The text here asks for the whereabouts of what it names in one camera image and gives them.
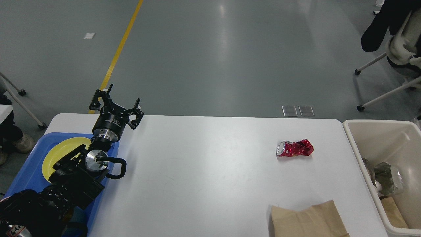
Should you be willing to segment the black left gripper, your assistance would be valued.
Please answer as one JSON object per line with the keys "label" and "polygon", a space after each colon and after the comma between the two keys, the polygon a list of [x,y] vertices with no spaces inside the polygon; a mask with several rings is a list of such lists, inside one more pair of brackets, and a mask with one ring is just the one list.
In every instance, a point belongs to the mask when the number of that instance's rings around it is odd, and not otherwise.
{"label": "black left gripper", "polygon": [[115,143],[120,141],[126,125],[132,130],[140,125],[144,112],[139,106],[141,99],[138,98],[132,108],[115,114],[114,102],[110,96],[113,86],[114,84],[111,83],[107,89],[95,91],[89,105],[89,112],[99,112],[99,117],[92,129],[93,135]]}

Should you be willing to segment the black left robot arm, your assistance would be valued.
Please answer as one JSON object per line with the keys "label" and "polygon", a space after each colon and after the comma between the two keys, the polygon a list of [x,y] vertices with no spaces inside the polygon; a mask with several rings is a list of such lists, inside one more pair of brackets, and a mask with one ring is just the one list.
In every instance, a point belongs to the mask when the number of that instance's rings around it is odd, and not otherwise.
{"label": "black left robot arm", "polygon": [[126,109],[113,102],[107,90],[96,90],[89,110],[99,111],[89,146],[78,145],[53,166],[50,185],[42,191],[25,189],[1,201],[2,237],[63,237],[75,229],[80,237],[88,235],[88,225],[71,220],[78,207],[86,209],[104,190],[104,178],[125,176],[127,162],[107,154],[118,142],[126,126],[136,129],[144,116],[138,98]]}

